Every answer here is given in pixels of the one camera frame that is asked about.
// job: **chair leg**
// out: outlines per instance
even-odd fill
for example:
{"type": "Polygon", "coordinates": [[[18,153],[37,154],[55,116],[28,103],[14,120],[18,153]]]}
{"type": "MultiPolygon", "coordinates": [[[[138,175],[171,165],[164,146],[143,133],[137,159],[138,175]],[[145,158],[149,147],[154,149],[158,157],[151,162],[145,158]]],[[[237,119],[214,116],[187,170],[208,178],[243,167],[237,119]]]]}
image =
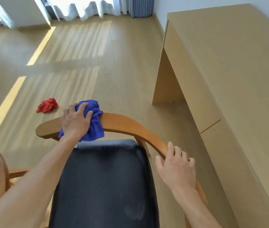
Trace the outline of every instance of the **chair leg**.
{"type": "Polygon", "coordinates": [[[139,137],[134,136],[134,138],[136,139],[136,142],[137,142],[137,144],[138,144],[139,146],[142,146],[142,147],[145,148],[148,157],[150,157],[150,153],[149,153],[149,150],[148,150],[148,147],[147,147],[146,142],[145,142],[143,139],[139,138],[139,137]]]}

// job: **baseboard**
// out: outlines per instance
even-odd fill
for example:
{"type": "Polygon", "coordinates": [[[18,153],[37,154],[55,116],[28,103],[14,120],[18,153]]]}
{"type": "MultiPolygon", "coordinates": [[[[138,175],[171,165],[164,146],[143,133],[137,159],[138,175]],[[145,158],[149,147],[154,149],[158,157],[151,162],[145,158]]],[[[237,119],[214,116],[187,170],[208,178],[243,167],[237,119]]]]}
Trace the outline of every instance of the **baseboard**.
{"type": "Polygon", "coordinates": [[[158,25],[159,31],[161,32],[162,36],[164,37],[164,30],[163,30],[163,28],[161,26],[161,23],[160,23],[157,15],[156,15],[156,13],[153,13],[152,16],[154,17],[154,19],[155,19],[155,21],[156,21],[156,23],[158,25]]]}
{"type": "Polygon", "coordinates": [[[19,30],[24,30],[24,29],[50,29],[51,26],[49,24],[41,24],[41,25],[29,25],[29,26],[20,26],[18,27],[19,30]]]}

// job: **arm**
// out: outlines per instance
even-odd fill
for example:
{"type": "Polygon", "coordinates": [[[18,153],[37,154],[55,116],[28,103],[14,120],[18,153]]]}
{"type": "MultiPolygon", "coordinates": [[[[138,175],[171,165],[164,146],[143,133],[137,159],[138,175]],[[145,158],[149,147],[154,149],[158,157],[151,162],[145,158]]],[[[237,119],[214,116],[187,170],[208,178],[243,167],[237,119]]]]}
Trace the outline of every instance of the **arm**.
{"type": "Polygon", "coordinates": [[[79,139],[87,133],[92,111],[86,118],[73,104],[62,116],[64,136],[42,160],[0,198],[0,228],[39,227],[65,163],[79,139]]]}
{"type": "Polygon", "coordinates": [[[164,165],[157,156],[156,166],[163,183],[172,191],[193,228],[222,228],[195,190],[194,158],[187,158],[187,153],[169,142],[164,165]]]}

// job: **blue microfiber towel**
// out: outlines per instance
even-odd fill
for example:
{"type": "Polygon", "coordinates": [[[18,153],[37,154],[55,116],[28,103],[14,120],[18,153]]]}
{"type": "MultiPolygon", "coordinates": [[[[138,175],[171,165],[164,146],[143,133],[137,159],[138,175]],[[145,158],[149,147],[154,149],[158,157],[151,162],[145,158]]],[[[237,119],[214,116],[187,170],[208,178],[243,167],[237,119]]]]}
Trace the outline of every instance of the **blue microfiber towel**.
{"type": "MultiPolygon", "coordinates": [[[[80,140],[81,141],[94,141],[96,139],[99,138],[103,138],[105,137],[104,134],[104,129],[103,126],[101,124],[101,120],[99,119],[99,115],[101,115],[103,113],[103,111],[101,111],[99,109],[99,104],[97,101],[95,100],[87,100],[87,101],[80,101],[79,104],[76,106],[76,111],[79,109],[80,104],[84,103],[84,102],[88,102],[89,104],[86,106],[85,110],[84,110],[84,117],[86,117],[86,114],[89,111],[93,111],[92,113],[92,117],[91,117],[91,121],[90,121],[90,126],[89,129],[87,131],[87,134],[85,134],[80,140]]],[[[59,134],[59,138],[64,136],[64,132],[63,132],[63,128],[61,128],[61,132],[59,134]]]]}

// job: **blue curtain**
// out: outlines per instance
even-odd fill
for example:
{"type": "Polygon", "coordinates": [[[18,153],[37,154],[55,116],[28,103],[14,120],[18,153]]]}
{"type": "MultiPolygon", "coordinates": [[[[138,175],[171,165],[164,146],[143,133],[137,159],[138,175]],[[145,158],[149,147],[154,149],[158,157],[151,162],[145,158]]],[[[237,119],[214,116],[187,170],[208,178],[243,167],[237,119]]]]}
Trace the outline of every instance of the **blue curtain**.
{"type": "Polygon", "coordinates": [[[143,18],[152,15],[155,0],[130,0],[130,14],[133,18],[143,18]]]}

